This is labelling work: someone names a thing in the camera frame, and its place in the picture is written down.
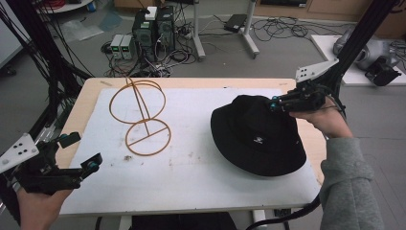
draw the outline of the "sleeve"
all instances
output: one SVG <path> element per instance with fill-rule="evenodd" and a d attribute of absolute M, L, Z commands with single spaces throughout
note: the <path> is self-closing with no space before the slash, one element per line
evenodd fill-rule
<path fill-rule="evenodd" d="M 321 167 L 321 229 L 384 229 L 371 187 L 372 168 L 364 161 L 358 139 L 327 140 L 327 159 Z"/>

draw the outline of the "wooden table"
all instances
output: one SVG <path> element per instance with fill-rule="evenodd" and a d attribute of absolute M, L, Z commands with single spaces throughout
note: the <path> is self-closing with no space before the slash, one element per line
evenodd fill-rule
<path fill-rule="evenodd" d="M 187 88 L 187 89 L 202 89 L 202 88 L 277 88 L 282 91 L 282 93 L 287 92 L 287 90 L 293 89 L 295 87 L 295 81 L 293 80 L 283 80 L 283 79 L 176 79 L 176 78 L 170 78 L 170 79 L 148 79 L 149 81 L 155 81 L 157 82 L 165 91 L 165 89 L 170 89 L 170 88 Z M 78 97 L 78 100 L 75 103 L 75 106 L 65 124 L 64 129 L 62 130 L 62 133 L 71 133 L 74 131 L 78 131 L 79 134 L 81 135 L 86 127 L 86 124 L 88 123 L 95 104 L 98 100 L 98 96 L 100 92 L 103 89 L 108 89 L 108 88 L 121 88 L 125 85 L 125 80 L 124 79 L 91 79 L 88 80 L 85 85 L 82 88 L 82 91 L 80 92 L 80 95 Z M 323 174 L 321 173 L 320 170 L 320 163 L 323 159 L 326 158 L 326 144 L 325 144 L 325 139 L 323 135 L 315 129 L 312 125 L 310 125 L 306 121 L 298 121 L 298 126 L 299 126 L 299 132 L 302 137 L 303 143 L 304 143 L 304 149 L 307 154 L 307 159 L 311 163 L 311 167 L 316 175 L 317 181 L 319 183 L 322 183 L 323 181 Z M 60 168 L 69 168 L 71 161 L 78 149 L 79 143 L 74 144 L 73 146 L 70 146 L 67 149 L 60 149 L 58 153 L 56 154 L 56 161 L 59 165 Z M 90 179 L 92 176 L 96 177 L 96 173 L 90 175 L 86 180 Z M 80 190 L 86 191 L 84 189 L 84 185 L 82 188 L 79 189 L 79 191 L 74 192 L 71 197 L 71 199 L 85 199 L 85 197 L 78 197 L 80 195 L 77 195 L 75 197 L 75 193 L 79 194 Z M 94 191 L 93 193 L 105 193 L 103 191 Z M 67 214 L 67 215 L 73 215 L 76 213 L 76 211 L 72 211 L 72 202 L 74 200 L 67 199 L 65 202 L 64 206 L 70 206 L 69 211 L 66 211 L 62 207 L 61 214 Z M 115 203 L 117 200 L 113 201 L 108 201 L 109 199 L 109 194 L 105 195 L 105 198 L 107 200 L 107 203 L 105 203 L 106 206 L 108 206 L 108 202 L 113 202 L 114 204 L 111 205 L 116 205 Z M 77 200 L 75 201 L 76 205 L 80 205 L 80 202 Z M 248 207 L 248 204 L 244 204 L 244 209 L 250 210 L 250 209 L 258 209 L 258 206 L 253 206 L 253 207 Z M 236 208 L 229 208 L 229 209 L 240 209 L 242 206 L 237 206 Z M 272 202 L 267 202 L 265 205 L 263 205 L 264 208 L 273 208 L 274 206 L 272 205 Z M 276 204 L 275 207 L 283 207 L 281 203 Z M 153 208 L 149 209 L 150 207 L 146 207 L 145 210 L 139 210 L 137 207 L 134 207 L 134 209 L 131 210 L 114 210 L 114 211 L 100 211 L 98 213 L 88 213 L 85 211 L 84 213 L 86 214 L 94 214 L 94 215 L 99 215 L 99 214 L 113 214 L 113 215 L 123 215 L 123 214 L 157 214 L 157 213 L 173 213 L 173 212 L 189 212 L 193 211 L 191 209 L 174 209 L 174 210 L 154 210 Z M 203 211 L 210 211 L 211 209 L 205 209 L 203 207 L 201 210 Z"/>

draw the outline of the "hand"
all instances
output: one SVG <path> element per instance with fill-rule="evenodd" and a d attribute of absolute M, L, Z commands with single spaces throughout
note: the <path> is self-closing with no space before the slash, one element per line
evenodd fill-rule
<path fill-rule="evenodd" d="M 330 98 L 326 98 L 326 103 L 319 110 L 289 112 L 289 115 L 307 120 L 312 123 L 314 127 L 322 131 L 328 138 L 352 137 L 349 126 Z"/>
<path fill-rule="evenodd" d="M 59 216 L 63 202 L 72 190 L 57 191 L 53 195 L 28 194 L 23 188 L 17 192 L 21 230 L 47 230 Z"/>

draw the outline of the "white board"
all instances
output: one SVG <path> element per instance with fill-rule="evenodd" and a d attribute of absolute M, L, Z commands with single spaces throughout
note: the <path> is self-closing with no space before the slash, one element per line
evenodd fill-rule
<path fill-rule="evenodd" d="M 320 190 L 308 161 L 294 173 L 262 177 L 232 165 L 214 144 L 210 128 L 214 109 L 229 104 L 237 95 L 271 98 L 281 94 L 279 89 L 165 89 L 167 105 L 157 119 L 169 125 L 171 140 L 152 156 L 138 156 L 126 148 L 124 136 L 129 125 L 119 123 L 108 112 L 116 91 L 104 89 L 100 93 L 71 164 L 76 168 L 100 152 L 101 168 L 68 197 L 62 215 L 302 207 Z M 123 93 L 124 99 L 133 97 L 131 90 Z M 144 89 L 143 95 L 152 113 L 159 110 L 162 98 L 156 90 Z M 114 111 L 128 118 L 135 111 L 134 101 L 119 101 Z"/>
<path fill-rule="evenodd" d="M 334 43 L 340 37 L 340 35 L 312 35 L 311 40 L 326 60 L 333 60 L 336 56 L 333 54 L 332 49 Z M 394 70 L 402 75 L 388 85 L 406 85 L 406 75 L 397 67 L 394 67 Z M 374 85 L 365 77 L 365 71 L 360 70 L 355 64 L 347 70 L 343 77 L 343 83 L 349 86 Z"/>

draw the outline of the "black bucket hat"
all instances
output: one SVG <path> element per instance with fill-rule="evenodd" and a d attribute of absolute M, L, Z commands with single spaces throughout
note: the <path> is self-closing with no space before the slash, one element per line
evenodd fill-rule
<path fill-rule="evenodd" d="M 263 96 L 237 96 L 213 111 L 214 142 L 221 154 L 243 170 L 262 176 L 293 173 L 306 160 L 296 119 L 270 111 Z"/>

